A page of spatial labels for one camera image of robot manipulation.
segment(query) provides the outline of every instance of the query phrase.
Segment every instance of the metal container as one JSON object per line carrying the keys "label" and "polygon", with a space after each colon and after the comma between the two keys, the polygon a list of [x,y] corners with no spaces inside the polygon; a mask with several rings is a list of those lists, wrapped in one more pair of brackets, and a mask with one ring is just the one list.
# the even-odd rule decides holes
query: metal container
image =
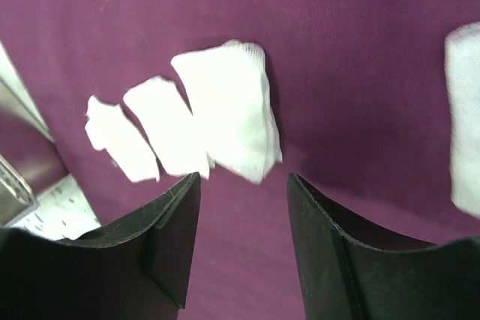
{"label": "metal container", "polygon": [[48,131],[0,78],[0,226],[36,209],[67,174]]}

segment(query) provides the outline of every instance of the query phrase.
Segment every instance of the white cloth piece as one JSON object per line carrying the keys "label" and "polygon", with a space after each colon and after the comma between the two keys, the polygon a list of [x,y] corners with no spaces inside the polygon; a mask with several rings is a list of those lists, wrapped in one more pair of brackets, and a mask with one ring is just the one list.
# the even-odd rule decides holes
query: white cloth piece
{"label": "white cloth piece", "polygon": [[88,100],[85,131],[91,146],[106,150],[132,183],[160,179],[157,158],[141,132],[125,117],[120,105]]}
{"label": "white cloth piece", "polygon": [[123,100],[138,117],[165,172],[199,172],[209,178],[202,134],[174,82],[156,76],[130,89]]}
{"label": "white cloth piece", "polygon": [[451,109],[451,200],[480,217],[480,23],[445,40],[445,74]]}
{"label": "white cloth piece", "polygon": [[258,184],[282,160],[270,107],[265,53],[254,43],[222,46],[172,59],[213,161]]}

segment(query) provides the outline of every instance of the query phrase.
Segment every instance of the folded gauze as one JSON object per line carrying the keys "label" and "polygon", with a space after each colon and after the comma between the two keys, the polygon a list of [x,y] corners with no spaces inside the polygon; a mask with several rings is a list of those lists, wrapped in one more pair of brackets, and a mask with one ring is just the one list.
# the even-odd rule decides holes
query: folded gauze
{"label": "folded gauze", "polygon": [[85,131],[92,147],[106,150],[131,182],[160,179],[152,148],[125,117],[120,105],[102,103],[92,95],[86,114]]}
{"label": "folded gauze", "polygon": [[265,53],[253,43],[222,46],[172,59],[216,163],[259,183],[282,160]]}
{"label": "folded gauze", "polygon": [[445,74],[451,109],[451,199],[480,217],[480,23],[445,40]]}
{"label": "folded gauze", "polygon": [[202,134],[174,82],[156,76],[130,89],[123,100],[138,117],[165,172],[199,172],[209,178]]}

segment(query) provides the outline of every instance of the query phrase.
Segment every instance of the purple cloth surface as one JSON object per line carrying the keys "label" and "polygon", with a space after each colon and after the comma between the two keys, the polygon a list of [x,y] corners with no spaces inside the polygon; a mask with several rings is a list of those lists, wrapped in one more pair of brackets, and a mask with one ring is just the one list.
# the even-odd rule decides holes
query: purple cloth surface
{"label": "purple cloth surface", "polygon": [[268,56],[283,165],[254,186],[202,186],[180,319],[302,319],[288,172],[374,222],[427,241],[478,234],[450,201],[445,36],[480,0],[0,0],[0,39],[103,223],[173,184],[130,184],[84,131],[87,99],[118,103],[170,59],[236,38]]}

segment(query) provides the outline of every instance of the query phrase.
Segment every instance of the purple fabric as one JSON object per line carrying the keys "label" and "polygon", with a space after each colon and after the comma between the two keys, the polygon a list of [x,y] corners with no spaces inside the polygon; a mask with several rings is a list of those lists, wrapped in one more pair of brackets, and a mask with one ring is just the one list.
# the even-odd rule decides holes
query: purple fabric
{"label": "purple fabric", "polygon": [[180,319],[302,319],[285,186],[299,172],[374,222],[428,241],[480,232],[452,205],[445,36],[480,0],[0,0],[0,38],[67,166],[106,223],[174,180],[132,185],[83,129],[180,52],[237,38],[268,55],[285,161],[261,186],[203,188]]}

